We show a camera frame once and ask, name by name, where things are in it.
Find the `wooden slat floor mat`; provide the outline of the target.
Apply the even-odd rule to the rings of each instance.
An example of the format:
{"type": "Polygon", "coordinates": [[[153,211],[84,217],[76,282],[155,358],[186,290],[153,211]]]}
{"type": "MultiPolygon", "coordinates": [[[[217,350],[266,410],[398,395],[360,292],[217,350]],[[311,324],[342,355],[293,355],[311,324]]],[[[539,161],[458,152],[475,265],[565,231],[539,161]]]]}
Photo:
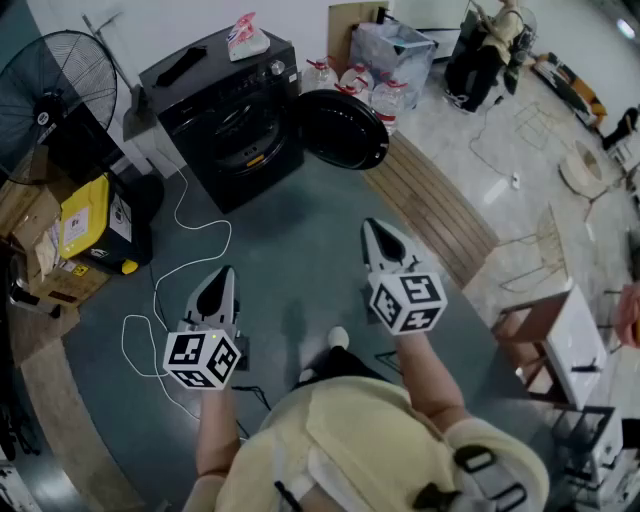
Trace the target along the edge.
{"type": "Polygon", "coordinates": [[[365,181],[465,288],[499,245],[499,237],[440,169],[400,132],[365,181]]]}

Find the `black chair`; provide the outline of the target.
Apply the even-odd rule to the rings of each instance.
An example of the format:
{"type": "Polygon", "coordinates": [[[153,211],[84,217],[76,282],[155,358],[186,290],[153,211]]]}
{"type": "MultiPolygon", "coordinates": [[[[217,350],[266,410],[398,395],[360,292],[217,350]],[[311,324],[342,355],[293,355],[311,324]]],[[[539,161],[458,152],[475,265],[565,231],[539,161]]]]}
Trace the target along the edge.
{"type": "Polygon", "coordinates": [[[625,137],[637,131],[638,118],[640,117],[640,105],[631,107],[625,111],[616,129],[602,138],[604,151],[609,151],[613,146],[621,142],[625,137]]]}

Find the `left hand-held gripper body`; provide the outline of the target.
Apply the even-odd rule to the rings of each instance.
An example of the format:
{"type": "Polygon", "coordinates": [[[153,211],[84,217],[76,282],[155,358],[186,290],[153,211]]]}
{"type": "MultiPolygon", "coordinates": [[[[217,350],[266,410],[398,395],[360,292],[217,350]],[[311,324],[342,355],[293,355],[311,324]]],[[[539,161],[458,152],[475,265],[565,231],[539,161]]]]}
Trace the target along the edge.
{"type": "Polygon", "coordinates": [[[183,318],[168,334],[163,369],[186,389],[224,390],[235,371],[249,370],[249,338],[236,319],[183,318]]]}

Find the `grey long-handled dustpan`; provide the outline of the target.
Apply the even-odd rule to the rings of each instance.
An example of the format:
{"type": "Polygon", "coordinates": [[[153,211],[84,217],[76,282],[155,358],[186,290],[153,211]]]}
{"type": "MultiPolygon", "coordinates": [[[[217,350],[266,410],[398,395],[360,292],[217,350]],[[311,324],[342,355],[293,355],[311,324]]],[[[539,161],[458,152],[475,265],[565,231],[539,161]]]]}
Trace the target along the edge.
{"type": "Polygon", "coordinates": [[[107,55],[111,59],[117,74],[129,89],[131,104],[124,113],[121,123],[123,141],[127,142],[149,130],[152,130],[157,124],[157,118],[150,107],[149,98],[142,85],[140,83],[132,83],[129,80],[122,66],[109,47],[106,39],[102,35],[102,28],[113,21],[118,15],[119,13],[116,13],[111,16],[100,27],[96,27],[85,13],[81,14],[81,18],[92,36],[102,44],[107,55]]]}

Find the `clear plastic storage bin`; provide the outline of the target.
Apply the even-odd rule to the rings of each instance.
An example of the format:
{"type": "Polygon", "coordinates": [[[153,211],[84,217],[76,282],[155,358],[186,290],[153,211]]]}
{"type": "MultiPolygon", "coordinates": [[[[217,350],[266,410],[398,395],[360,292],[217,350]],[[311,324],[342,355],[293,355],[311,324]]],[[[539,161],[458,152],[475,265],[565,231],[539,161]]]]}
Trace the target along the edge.
{"type": "Polygon", "coordinates": [[[366,65],[376,83],[406,83],[405,107],[419,102],[439,43],[397,21],[359,23],[351,34],[349,65],[366,65]]]}

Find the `person's right forearm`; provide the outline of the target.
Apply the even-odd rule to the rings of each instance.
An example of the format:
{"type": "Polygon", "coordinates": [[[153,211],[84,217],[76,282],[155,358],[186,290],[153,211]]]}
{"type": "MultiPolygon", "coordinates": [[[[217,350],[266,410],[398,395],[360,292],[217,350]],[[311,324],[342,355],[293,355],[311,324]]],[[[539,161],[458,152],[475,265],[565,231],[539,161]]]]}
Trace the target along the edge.
{"type": "Polygon", "coordinates": [[[468,413],[453,376],[424,333],[396,336],[395,349],[412,407],[445,433],[468,413]]]}

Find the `brown cardboard sheet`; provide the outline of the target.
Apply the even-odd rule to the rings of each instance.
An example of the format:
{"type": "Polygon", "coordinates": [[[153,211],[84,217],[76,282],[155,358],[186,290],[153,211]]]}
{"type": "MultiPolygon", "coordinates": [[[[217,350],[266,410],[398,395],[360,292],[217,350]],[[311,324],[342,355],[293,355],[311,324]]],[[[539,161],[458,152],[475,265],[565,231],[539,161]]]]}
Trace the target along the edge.
{"type": "Polygon", "coordinates": [[[340,3],[328,7],[327,54],[339,76],[348,67],[354,28],[362,22],[374,22],[378,9],[388,7],[389,0],[340,3]]]}

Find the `person's cream shirt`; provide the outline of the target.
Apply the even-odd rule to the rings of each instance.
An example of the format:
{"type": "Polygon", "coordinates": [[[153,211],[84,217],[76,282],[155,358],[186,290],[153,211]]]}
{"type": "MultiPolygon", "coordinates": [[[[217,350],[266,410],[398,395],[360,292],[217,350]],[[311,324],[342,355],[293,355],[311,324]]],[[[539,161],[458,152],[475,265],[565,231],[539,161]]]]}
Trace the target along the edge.
{"type": "Polygon", "coordinates": [[[542,512],[549,477],[524,443],[468,417],[441,433],[406,391],[318,383],[291,392],[241,446],[225,476],[196,480],[183,512],[292,512],[278,484],[334,512],[414,512],[420,491],[490,498],[524,489],[514,512],[542,512]]]}

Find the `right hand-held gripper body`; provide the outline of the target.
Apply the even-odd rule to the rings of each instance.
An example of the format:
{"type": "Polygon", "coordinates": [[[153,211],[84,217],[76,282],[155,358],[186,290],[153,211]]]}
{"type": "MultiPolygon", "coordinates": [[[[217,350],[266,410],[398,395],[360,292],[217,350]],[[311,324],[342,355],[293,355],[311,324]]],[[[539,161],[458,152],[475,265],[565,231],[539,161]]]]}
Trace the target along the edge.
{"type": "Polygon", "coordinates": [[[368,320],[391,335],[430,331],[444,313],[448,299],[440,276],[428,263],[368,266],[368,320]]]}

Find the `labelled brown cardboard box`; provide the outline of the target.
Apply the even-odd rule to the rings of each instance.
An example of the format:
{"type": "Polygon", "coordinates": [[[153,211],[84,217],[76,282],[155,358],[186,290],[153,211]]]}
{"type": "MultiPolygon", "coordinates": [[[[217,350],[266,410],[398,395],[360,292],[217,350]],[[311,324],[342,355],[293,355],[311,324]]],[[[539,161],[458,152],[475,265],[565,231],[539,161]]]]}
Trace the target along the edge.
{"type": "Polygon", "coordinates": [[[54,304],[77,308],[93,296],[110,276],[79,260],[66,260],[59,252],[58,219],[44,230],[27,251],[29,292],[54,304]]]}

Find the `person's black trousers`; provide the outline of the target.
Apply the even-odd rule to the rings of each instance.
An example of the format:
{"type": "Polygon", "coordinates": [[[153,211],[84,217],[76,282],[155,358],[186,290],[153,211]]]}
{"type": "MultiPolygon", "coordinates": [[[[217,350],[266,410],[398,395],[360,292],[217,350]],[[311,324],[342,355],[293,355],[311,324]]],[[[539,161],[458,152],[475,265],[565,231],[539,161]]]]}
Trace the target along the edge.
{"type": "Polygon", "coordinates": [[[316,377],[293,386],[292,391],[318,383],[330,384],[390,384],[390,381],[369,368],[348,349],[329,348],[317,356],[305,369],[311,368],[316,377]]]}

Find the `plain brown cardboard box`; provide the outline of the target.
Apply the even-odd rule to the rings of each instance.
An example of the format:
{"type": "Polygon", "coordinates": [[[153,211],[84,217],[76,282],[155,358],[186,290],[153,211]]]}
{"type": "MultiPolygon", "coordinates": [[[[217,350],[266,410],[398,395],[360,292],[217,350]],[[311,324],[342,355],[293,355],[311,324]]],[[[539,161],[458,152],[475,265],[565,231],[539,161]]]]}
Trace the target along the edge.
{"type": "Polygon", "coordinates": [[[8,238],[24,223],[40,226],[61,213],[61,203],[74,191],[62,174],[44,185],[5,182],[0,187],[0,238],[8,238]]]}

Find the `black and orange bench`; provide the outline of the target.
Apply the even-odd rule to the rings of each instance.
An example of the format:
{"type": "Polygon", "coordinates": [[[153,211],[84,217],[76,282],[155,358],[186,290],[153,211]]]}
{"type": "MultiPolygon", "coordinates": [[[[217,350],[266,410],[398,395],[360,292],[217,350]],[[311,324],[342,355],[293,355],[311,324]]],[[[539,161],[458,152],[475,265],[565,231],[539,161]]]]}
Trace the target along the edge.
{"type": "Polygon", "coordinates": [[[598,130],[607,110],[596,93],[553,52],[539,55],[534,73],[567,104],[588,128],[598,130]]]}

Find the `black flat panel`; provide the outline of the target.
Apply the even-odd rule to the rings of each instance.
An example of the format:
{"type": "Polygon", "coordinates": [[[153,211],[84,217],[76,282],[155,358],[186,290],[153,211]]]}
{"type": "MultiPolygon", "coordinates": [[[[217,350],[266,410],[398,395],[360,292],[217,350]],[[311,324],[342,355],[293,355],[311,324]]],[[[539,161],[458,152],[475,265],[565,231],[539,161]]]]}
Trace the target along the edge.
{"type": "Polygon", "coordinates": [[[108,172],[124,153],[96,121],[69,115],[44,139],[49,160],[80,186],[108,172]]]}

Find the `pink detergent refill pouch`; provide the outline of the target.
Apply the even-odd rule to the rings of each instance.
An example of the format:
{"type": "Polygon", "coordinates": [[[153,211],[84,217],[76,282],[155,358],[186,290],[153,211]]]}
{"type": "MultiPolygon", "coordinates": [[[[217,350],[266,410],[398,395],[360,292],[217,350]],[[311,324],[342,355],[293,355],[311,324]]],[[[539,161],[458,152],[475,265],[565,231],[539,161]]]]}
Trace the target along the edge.
{"type": "Polygon", "coordinates": [[[269,37],[253,23],[255,15],[255,12],[243,15],[227,36],[231,62],[263,54],[270,48],[269,37]]]}

